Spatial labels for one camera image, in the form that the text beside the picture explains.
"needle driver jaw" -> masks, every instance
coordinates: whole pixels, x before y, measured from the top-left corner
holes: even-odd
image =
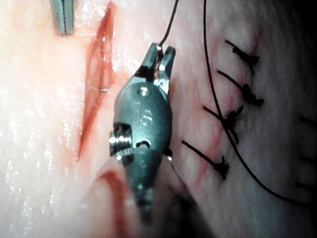
[[[73,0],[52,0],[57,34],[70,35],[74,28]]]

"surgical suture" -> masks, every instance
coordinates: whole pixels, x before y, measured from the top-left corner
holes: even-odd
[[[232,82],[234,85],[236,85],[240,91],[242,92],[242,97],[246,103],[251,103],[254,106],[262,106],[264,99],[257,99],[257,97],[251,92],[251,88],[248,84],[244,84],[243,86],[240,86],[233,78],[231,78],[226,73],[218,70],[217,73],[227,78],[230,82]]]
[[[198,154],[200,157],[202,157],[204,160],[206,160],[209,164],[212,165],[212,167],[221,174],[222,178],[225,180],[228,170],[229,170],[229,165],[227,163],[225,163],[224,161],[224,157],[222,156],[221,158],[221,162],[220,163],[215,163],[214,161],[212,161],[211,159],[209,159],[206,155],[204,155],[201,151],[199,151],[198,149],[196,149],[194,146],[190,145],[189,143],[187,143],[186,141],[182,140],[182,143],[188,147],[189,149],[191,149],[192,151],[194,151],[196,154]]]
[[[232,52],[233,53],[237,54],[240,57],[240,59],[242,59],[244,62],[246,62],[248,64],[248,66],[250,67],[250,70],[252,72],[252,75],[254,75],[253,66],[259,61],[260,57],[258,57],[258,56],[250,56],[247,53],[245,53],[242,50],[240,50],[237,46],[235,46],[230,41],[225,40],[225,42],[233,47],[232,48]]]
[[[214,117],[216,117],[219,121],[221,121],[221,118],[212,110],[208,109],[207,107],[203,106],[203,109],[210,114],[212,114]],[[240,106],[237,111],[231,111],[228,116],[223,121],[223,126],[226,127],[233,135],[233,137],[236,139],[237,144],[239,143],[239,139],[237,134],[234,131],[234,126],[237,122],[237,117],[242,113],[243,105]]]

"black suture thread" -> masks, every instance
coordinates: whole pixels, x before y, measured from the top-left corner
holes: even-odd
[[[241,91],[243,90],[240,84],[238,84],[233,78],[231,78],[228,74],[225,74],[224,72],[217,70],[217,73],[221,74],[225,78],[227,78],[230,82],[232,82],[234,85],[236,85]]]
[[[226,179],[226,175],[229,170],[229,165],[225,163],[224,157],[222,157],[221,163],[215,163],[211,159],[209,159],[206,155],[204,155],[201,151],[196,149],[194,146],[188,144],[186,141],[182,140],[182,143],[185,146],[187,146],[189,149],[194,151],[196,154],[198,154],[200,157],[202,157],[204,160],[206,160],[209,164],[211,164],[212,167],[221,174],[223,180]]]
[[[244,84],[242,87],[240,84],[238,84],[233,78],[231,78],[228,74],[225,74],[224,72],[217,70],[217,73],[221,74],[225,78],[227,78],[230,82],[232,82],[234,85],[236,85],[242,92],[242,96],[244,101],[247,103],[251,103],[254,106],[262,106],[264,99],[257,99],[256,96],[251,92],[251,88],[248,84]]]
[[[228,43],[229,45],[231,45],[232,48],[232,52],[237,54],[240,59],[242,59],[244,62],[246,62],[252,72],[252,75],[254,75],[254,70],[253,70],[253,65],[255,65],[258,61],[259,58],[258,56],[250,56],[247,53],[243,52],[242,50],[240,50],[236,45],[234,45],[233,43],[231,43],[228,40],[225,40],[226,43]]]
[[[216,113],[214,113],[212,110],[210,110],[209,108],[203,106],[203,109],[205,111],[207,111],[208,113],[212,114],[218,120],[220,120],[220,117]],[[228,130],[232,133],[233,137],[237,141],[237,144],[239,143],[239,138],[238,138],[238,136],[237,136],[237,134],[236,134],[236,132],[234,131],[233,128],[234,128],[234,125],[235,125],[235,123],[237,121],[236,117],[239,116],[242,113],[242,110],[243,110],[243,105],[240,106],[237,111],[231,111],[228,114],[228,116],[226,117],[226,119],[224,120],[224,122],[223,122],[223,126],[226,126],[228,128]]]
[[[67,30],[66,30],[66,16],[65,16],[65,0],[61,0],[61,4],[62,4],[62,7],[63,7],[63,21],[64,21],[64,33],[66,34],[67,33]]]
[[[222,119],[222,122],[223,122],[223,117],[222,117],[222,114],[221,114],[221,111],[220,111],[220,108],[219,108],[219,104],[216,100],[216,96],[215,96],[215,91],[214,91],[214,86],[213,86],[213,82],[212,82],[212,77],[211,77],[211,70],[210,70],[210,63],[209,63],[209,57],[208,57],[208,48],[207,48],[207,36],[206,36],[206,5],[207,5],[207,0],[204,0],[204,16],[203,16],[203,25],[204,25],[204,47],[205,47],[205,56],[206,56],[206,64],[207,64],[207,70],[208,70],[208,76],[209,76],[209,81],[210,81],[210,84],[211,84],[211,89],[212,89],[212,94],[213,94],[213,97],[215,98],[215,103],[216,103],[216,106],[217,106],[217,110],[219,112],[219,115]],[[238,156],[240,162],[242,163],[242,165],[244,166],[244,168],[247,170],[247,172],[251,175],[251,177],[265,190],[267,191],[268,193],[272,194],[273,196],[283,200],[283,201],[286,201],[286,202],[289,202],[291,204],[295,204],[295,205],[299,205],[299,206],[302,206],[302,207],[307,207],[309,208],[310,207],[310,204],[307,204],[307,203],[303,203],[303,202],[300,202],[300,201],[296,201],[296,200],[293,200],[293,199],[290,199],[290,198],[287,198],[287,197],[283,197],[279,194],[277,194],[276,192],[273,192],[272,190],[270,190],[268,187],[266,187],[253,173],[252,171],[250,170],[250,168],[248,167],[248,165],[244,162],[244,160],[242,159],[237,147],[234,145],[233,143],[233,140],[228,132],[228,130],[224,127],[224,130],[228,136],[228,139],[232,145],[232,148],[234,149],[236,155]]]
[[[165,35],[164,35],[163,39],[162,39],[161,42],[158,44],[158,45],[161,46],[161,47],[162,47],[162,45],[164,44],[164,42],[166,41],[166,39],[167,39],[167,37],[168,37],[168,35],[169,35],[169,32],[170,32],[170,29],[171,29],[171,27],[172,27],[172,23],[173,23],[174,16],[175,16],[175,13],[176,13],[178,1],[179,1],[179,0],[175,0],[174,8],[173,8],[173,11],[172,11],[172,16],[170,17],[167,30],[166,30],[166,32],[165,32]]]
[[[314,120],[311,120],[311,119],[308,119],[308,118],[305,118],[305,117],[300,117],[299,120],[301,122],[304,122],[304,123],[307,123],[309,125],[317,127],[317,121],[314,121]]]

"pink skin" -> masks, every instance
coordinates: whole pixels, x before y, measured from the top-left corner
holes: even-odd
[[[314,168],[298,159],[299,154],[317,154],[316,131],[297,120],[317,118],[311,37],[302,38],[299,19],[276,2],[208,1],[211,73],[223,115],[245,105],[235,131],[238,150],[251,171],[272,191],[311,202],[312,193],[295,186],[296,181],[316,184]],[[0,237],[140,237],[143,232],[122,167],[109,159],[107,140],[114,99],[148,45],[163,36],[173,1],[114,1],[114,83],[78,157],[87,50],[106,4],[76,1],[74,35],[60,37],[48,1],[0,3]],[[216,112],[202,13],[202,1],[180,1],[165,44],[177,49],[170,96],[175,166],[216,237],[316,237],[312,212],[264,191],[242,166],[220,122],[202,109],[204,105]],[[224,39],[261,57],[254,76]],[[264,105],[244,103],[218,69],[241,85],[249,84]],[[230,165],[227,179],[181,140],[214,162],[223,155]],[[105,179],[109,171],[116,174],[112,183]],[[168,178],[177,183],[174,176]],[[120,198],[124,228],[116,217]]]

